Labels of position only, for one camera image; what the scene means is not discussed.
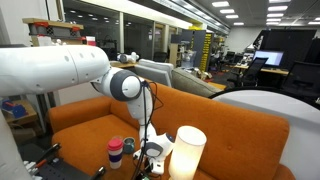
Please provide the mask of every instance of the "cup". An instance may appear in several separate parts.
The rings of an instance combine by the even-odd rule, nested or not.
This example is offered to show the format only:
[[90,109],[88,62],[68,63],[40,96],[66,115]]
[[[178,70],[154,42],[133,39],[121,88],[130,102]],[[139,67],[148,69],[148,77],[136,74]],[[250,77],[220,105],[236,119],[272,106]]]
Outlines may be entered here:
[[123,153],[131,154],[134,152],[134,138],[127,137],[123,140]]
[[113,138],[108,142],[109,163],[111,169],[118,169],[122,161],[123,142],[121,138]]

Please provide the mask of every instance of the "floor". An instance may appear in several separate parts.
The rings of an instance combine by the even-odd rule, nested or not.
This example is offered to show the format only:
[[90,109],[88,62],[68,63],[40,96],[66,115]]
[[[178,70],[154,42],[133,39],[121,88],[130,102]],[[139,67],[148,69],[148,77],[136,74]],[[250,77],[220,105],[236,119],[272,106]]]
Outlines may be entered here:
[[226,88],[233,87],[233,84],[227,81],[227,79],[235,77],[235,75],[231,73],[232,71],[235,71],[235,70],[227,66],[223,66],[221,70],[217,70],[216,68],[210,68],[209,72],[213,76],[213,79],[211,82],[225,85]]

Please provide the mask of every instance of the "orange couch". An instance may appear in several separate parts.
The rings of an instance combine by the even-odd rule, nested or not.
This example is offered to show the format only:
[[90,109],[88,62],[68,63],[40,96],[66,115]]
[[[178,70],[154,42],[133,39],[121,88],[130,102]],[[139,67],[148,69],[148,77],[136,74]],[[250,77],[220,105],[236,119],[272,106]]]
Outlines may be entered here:
[[[163,106],[154,111],[152,122],[158,134],[175,136],[182,125],[191,125],[207,136],[194,179],[283,180],[295,179],[279,164],[289,134],[286,119],[216,102],[158,84],[157,96]],[[138,140],[138,122],[131,118],[126,103],[98,97],[49,110],[59,142],[59,156],[89,175],[102,165],[105,179],[130,179],[134,172],[132,155],[123,155],[122,166],[110,169],[106,144],[114,136]],[[162,179],[168,179],[170,155]]]

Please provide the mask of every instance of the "wall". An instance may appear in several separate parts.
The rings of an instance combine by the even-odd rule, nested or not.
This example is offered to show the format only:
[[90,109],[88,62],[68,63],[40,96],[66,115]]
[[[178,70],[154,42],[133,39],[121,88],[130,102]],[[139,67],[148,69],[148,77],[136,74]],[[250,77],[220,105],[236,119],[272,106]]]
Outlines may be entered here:
[[[51,20],[58,20],[55,0],[48,0]],[[46,4],[44,0],[0,0],[0,9],[3,20],[0,20],[1,30],[6,28],[11,44],[24,44],[30,46],[29,28],[23,24],[23,18],[47,19]]]
[[[234,51],[241,53],[244,49],[253,43],[262,30],[266,27],[232,27],[228,38],[225,41],[225,52]],[[283,29],[283,27],[274,27],[273,29]],[[319,27],[292,27],[291,29],[317,29],[315,36],[320,37]]]
[[83,83],[54,92],[57,106],[98,96],[102,96],[102,94],[97,92],[91,83]]
[[10,44],[7,28],[4,24],[5,22],[0,7],[0,44]]

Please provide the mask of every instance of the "white lampshade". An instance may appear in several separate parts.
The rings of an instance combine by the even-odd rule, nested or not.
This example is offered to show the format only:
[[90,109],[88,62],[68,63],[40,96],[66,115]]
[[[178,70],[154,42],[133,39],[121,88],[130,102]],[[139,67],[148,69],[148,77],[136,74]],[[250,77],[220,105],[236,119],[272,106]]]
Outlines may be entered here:
[[173,180],[193,179],[206,142],[206,135],[195,127],[182,126],[178,129],[169,164]]

